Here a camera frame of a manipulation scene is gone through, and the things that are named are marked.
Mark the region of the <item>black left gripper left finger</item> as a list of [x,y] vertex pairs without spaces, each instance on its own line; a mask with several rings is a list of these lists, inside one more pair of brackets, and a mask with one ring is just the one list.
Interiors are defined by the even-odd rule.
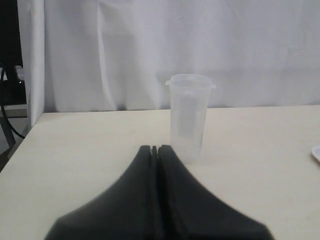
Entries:
[[143,145],[106,191],[58,218],[47,240],[158,240],[156,147]]

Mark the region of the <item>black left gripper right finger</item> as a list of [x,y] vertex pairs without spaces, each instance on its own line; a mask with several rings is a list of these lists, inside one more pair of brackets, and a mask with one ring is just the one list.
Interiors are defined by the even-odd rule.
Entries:
[[272,240],[262,223],[208,191],[173,148],[158,149],[157,180],[166,240]]

